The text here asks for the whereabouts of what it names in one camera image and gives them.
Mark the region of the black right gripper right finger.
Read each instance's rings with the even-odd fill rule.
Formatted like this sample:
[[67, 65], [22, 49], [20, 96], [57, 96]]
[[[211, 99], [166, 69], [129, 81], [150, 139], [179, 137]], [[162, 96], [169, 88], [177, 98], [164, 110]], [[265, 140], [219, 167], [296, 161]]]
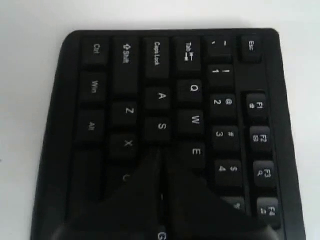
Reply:
[[202, 180], [164, 150], [168, 221], [174, 240], [276, 240], [262, 220], [246, 215], [215, 195]]

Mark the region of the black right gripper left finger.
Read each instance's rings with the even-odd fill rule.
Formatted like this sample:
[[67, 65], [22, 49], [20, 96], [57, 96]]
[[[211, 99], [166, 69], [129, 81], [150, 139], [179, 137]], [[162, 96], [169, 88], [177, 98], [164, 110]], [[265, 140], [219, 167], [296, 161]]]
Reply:
[[160, 149], [150, 148], [128, 183], [60, 226], [52, 239], [156, 240], [159, 194]]

